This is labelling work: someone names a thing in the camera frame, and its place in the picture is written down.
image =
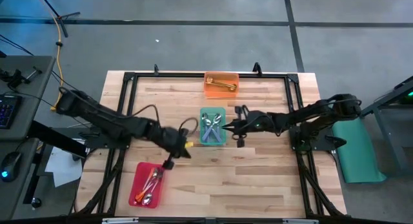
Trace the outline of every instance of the white paper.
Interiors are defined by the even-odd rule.
[[[74,161],[70,153],[54,147],[45,172],[53,173],[54,186],[58,187],[81,177],[82,162],[81,160]]]

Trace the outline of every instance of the keyboard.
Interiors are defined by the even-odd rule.
[[[21,96],[0,95],[0,129],[9,129],[21,103]]]

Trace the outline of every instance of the wooden tabletop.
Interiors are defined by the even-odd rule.
[[[109,71],[101,104],[116,110],[124,71]],[[319,97],[316,76],[299,74],[304,105]],[[156,104],[161,124],[178,128],[188,117],[199,117],[202,107],[224,107],[227,123],[235,118],[234,107],[250,110],[288,112],[284,82],[280,79],[240,79],[235,99],[207,99],[202,78],[140,78],[134,112]],[[141,116],[155,118],[148,109]],[[131,207],[128,198],[139,162],[162,163],[168,154],[153,143],[133,140],[125,156],[116,216],[220,217],[220,218],[303,218],[296,156],[290,149],[288,132],[280,137],[252,133],[245,147],[237,148],[228,133],[223,147],[202,147],[199,131],[190,137],[192,159],[176,159],[164,177],[161,202],[156,209]],[[77,208],[83,208],[102,183],[108,150],[96,150],[85,163],[77,192]],[[314,152],[320,187],[346,213],[337,168],[332,156]],[[312,209],[314,193],[309,189]],[[106,208],[111,192],[106,199]]]

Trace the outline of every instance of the teal tray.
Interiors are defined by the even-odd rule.
[[[204,121],[202,120],[202,114],[206,113],[208,114],[208,119],[213,122],[214,117],[216,114],[221,114],[221,122],[218,124],[214,125],[214,129],[217,130],[217,127],[219,127],[219,131],[216,131],[219,133],[219,137],[221,138],[221,141],[218,141],[218,139],[215,137],[215,134],[211,131],[210,134],[208,135],[208,138],[205,139],[205,141],[202,140],[202,137],[204,136],[205,132],[208,130],[209,127],[205,126]],[[202,145],[206,146],[216,146],[216,145],[224,145],[227,142],[227,132],[222,129],[222,126],[225,125],[225,109],[222,107],[204,107],[201,109],[199,113],[199,124],[201,126],[201,131],[200,131],[200,136],[199,136],[199,142]]]

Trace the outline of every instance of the computer mouse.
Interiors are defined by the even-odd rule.
[[[11,152],[6,155],[0,165],[0,178],[4,182],[12,182],[19,175],[22,154]]]

